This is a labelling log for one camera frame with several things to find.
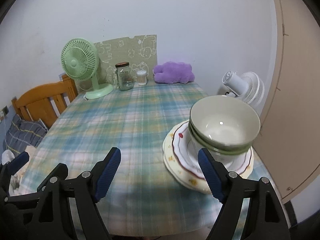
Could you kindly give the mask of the wooden bed headboard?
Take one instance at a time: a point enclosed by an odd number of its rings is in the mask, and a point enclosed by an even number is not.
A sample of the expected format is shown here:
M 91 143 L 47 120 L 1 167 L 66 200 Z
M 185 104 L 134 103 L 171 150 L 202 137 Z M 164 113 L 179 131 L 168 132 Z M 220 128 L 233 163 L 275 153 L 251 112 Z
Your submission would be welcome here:
M 75 81 L 63 74 L 62 80 L 32 88 L 19 98 L 13 98 L 13 108 L 26 121 L 42 120 L 51 128 L 67 108 L 65 96 L 72 102 L 78 96 Z

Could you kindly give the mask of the large white green-rimmed bowl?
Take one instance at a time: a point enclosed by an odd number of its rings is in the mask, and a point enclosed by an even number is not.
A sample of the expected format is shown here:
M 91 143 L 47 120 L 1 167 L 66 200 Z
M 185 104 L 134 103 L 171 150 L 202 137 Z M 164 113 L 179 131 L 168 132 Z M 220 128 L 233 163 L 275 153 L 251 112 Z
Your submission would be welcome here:
M 195 129 L 193 128 L 193 126 L 190 122 L 188 123 L 188 129 L 189 129 L 191 136 L 194 138 L 195 142 L 199 143 L 201 146 L 207 148 L 210 151 L 215 151 L 215 152 L 218 152 L 218 153 L 224 154 L 224 155 L 239 155 L 239 154 L 243 154 L 243 153 L 247 152 L 251 148 L 251 146 L 249 146 L 249 145 L 241 146 L 239 148 L 231 148 L 231 149 L 227 149 L 221 145 L 212 146 L 208 142 L 204 141 L 196 133 Z

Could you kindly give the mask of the small floral white bowl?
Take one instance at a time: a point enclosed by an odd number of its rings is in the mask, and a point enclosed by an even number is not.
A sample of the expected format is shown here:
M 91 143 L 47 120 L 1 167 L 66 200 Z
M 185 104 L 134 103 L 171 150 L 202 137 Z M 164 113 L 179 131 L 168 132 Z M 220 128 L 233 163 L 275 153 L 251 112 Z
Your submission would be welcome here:
M 188 146 L 188 153 L 189 155 L 197 158 L 198 152 L 200 149 L 204 148 L 203 145 L 200 145 L 198 142 L 191 140 Z M 223 163 L 226 167 L 232 166 L 234 163 L 240 163 L 241 161 L 244 161 L 248 156 L 250 156 L 250 150 L 247 150 L 244 153 L 241 154 L 221 154 L 219 152 L 216 152 L 214 150 L 207 149 L 212 157 L 221 163 Z

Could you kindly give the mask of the green desk fan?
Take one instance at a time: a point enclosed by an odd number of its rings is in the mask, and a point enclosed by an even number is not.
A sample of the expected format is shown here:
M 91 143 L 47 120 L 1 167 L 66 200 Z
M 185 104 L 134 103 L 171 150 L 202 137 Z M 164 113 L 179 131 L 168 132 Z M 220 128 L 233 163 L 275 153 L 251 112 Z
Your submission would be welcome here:
M 61 64 L 65 73 L 73 80 L 91 80 L 92 89 L 85 93 L 86 100 L 102 98 L 113 91 L 111 84 L 99 83 L 97 75 L 99 63 L 95 45 L 83 38 L 68 41 L 62 49 Z

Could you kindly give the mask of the green cartoon wall cloth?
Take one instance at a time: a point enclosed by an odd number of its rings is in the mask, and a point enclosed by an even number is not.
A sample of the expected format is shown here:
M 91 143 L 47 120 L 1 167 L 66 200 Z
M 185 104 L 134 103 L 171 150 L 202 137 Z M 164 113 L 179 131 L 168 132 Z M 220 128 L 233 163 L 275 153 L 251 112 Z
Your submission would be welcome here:
M 157 65 L 157 36 L 139 35 L 122 37 L 97 42 L 100 63 L 98 67 L 99 82 L 115 85 L 116 64 L 128 62 L 133 79 L 137 79 L 136 72 L 146 70 L 148 80 L 153 80 L 153 68 Z

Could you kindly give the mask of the green rimmed bowl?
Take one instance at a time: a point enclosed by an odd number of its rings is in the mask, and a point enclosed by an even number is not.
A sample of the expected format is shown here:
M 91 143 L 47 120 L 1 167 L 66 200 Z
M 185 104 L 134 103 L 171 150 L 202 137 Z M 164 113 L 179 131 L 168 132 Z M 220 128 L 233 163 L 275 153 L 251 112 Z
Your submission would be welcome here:
M 260 132 L 260 118 L 248 104 L 225 95 L 207 96 L 190 109 L 196 133 L 212 146 L 251 146 Z

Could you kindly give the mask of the white small fan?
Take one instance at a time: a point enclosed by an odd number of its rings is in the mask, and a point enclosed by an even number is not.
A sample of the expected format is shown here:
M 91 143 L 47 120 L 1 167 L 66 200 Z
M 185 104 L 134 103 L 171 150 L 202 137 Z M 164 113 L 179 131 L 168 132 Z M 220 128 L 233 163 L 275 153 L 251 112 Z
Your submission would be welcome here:
M 262 101 L 265 86 L 261 78 L 255 72 L 246 72 L 241 75 L 228 71 L 222 78 L 222 83 L 234 97 L 256 108 Z

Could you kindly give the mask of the cotton swab container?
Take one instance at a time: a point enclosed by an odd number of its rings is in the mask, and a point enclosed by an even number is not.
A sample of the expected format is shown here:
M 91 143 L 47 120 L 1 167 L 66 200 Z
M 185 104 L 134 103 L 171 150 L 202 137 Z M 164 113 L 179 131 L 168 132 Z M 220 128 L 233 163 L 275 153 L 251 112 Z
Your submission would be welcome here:
M 139 86 L 144 86 L 148 83 L 148 73 L 146 70 L 138 70 L 136 72 L 137 83 Z

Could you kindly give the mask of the white crumpled cloth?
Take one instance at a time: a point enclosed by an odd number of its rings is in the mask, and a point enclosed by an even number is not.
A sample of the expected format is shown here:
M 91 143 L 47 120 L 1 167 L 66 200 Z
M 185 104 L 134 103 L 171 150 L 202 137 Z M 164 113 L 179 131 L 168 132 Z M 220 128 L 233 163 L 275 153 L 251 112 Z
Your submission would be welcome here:
M 10 196 L 18 196 L 22 194 L 28 194 L 30 193 L 30 190 L 26 189 L 25 186 L 22 186 L 22 179 L 25 175 L 25 172 L 31 163 L 31 160 L 35 154 L 36 148 L 34 146 L 27 146 L 25 149 L 25 152 L 29 155 L 29 160 L 26 162 L 23 166 L 23 161 L 26 160 L 25 157 L 23 157 L 22 160 L 18 160 L 14 162 L 13 165 L 10 165 L 14 159 L 17 157 L 14 156 L 14 153 L 11 150 L 5 150 L 1 155 L 1 164 L 5 165 L 9 163 L 8 170 L 11 175 L 10 183 L 9 183 L 9 195 Z

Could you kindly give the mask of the glass jar with black lid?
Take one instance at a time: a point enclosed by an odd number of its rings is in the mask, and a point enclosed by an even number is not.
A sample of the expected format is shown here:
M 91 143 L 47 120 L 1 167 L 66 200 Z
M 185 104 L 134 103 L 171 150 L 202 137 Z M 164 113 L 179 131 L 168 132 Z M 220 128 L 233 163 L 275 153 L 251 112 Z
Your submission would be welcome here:
M 134 80 L 131 75 L 130 64 L 128 62 L 121 62 L 115 65 L 118 87 L 122 91 L 133 88 Z

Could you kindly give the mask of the purple plush toy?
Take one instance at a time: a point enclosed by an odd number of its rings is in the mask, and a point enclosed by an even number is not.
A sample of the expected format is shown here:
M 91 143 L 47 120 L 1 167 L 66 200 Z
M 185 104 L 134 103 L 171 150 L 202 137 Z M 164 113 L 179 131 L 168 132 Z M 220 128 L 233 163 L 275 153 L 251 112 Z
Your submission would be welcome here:
M 156 83 L 187 84 L 195 81 L 192 66 L 184 62 L 166 62 L 153 68 L 154 81 Z

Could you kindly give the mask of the beige wooden door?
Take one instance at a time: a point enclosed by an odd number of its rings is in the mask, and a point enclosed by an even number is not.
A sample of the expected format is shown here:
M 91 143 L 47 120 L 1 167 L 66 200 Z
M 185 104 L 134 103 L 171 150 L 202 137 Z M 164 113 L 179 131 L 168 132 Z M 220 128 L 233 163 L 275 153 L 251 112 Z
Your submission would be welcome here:
M 319 25 L 303 0 L 274 0 L 276 62 L 253 147 L 283 202 L 319 175 Z

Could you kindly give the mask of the plaid tablecloth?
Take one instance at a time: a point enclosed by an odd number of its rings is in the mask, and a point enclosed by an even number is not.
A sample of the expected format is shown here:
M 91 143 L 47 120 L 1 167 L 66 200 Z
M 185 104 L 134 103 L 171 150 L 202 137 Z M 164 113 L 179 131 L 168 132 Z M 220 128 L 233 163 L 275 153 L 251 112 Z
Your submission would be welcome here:
M 75 178 L 117 147 L 120 166 L 97 204 L 110 234 L 166 236 L 212 226 L 220 202 L 181 185 L 164 165 L 162 148 L 169 131 L 187 120 L 191 106 L 205 96 L 194 82 L 149 82 L 95 100 L 78 96 L 30 158 L 19 192 L 35 192 L 59 163 Z

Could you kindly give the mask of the grey plaid pillow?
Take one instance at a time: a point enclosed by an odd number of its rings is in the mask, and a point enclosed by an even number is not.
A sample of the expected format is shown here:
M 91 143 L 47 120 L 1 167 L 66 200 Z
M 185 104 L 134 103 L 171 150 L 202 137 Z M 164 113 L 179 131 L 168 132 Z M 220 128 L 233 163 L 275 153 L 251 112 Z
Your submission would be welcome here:
M 14 155 L 25 151 L 27 146 L 37 148 L 48 133 L 47 126 L 41 119 L 27 121 L 16 114 L 3 140 L 3 150 L 10 150 Z

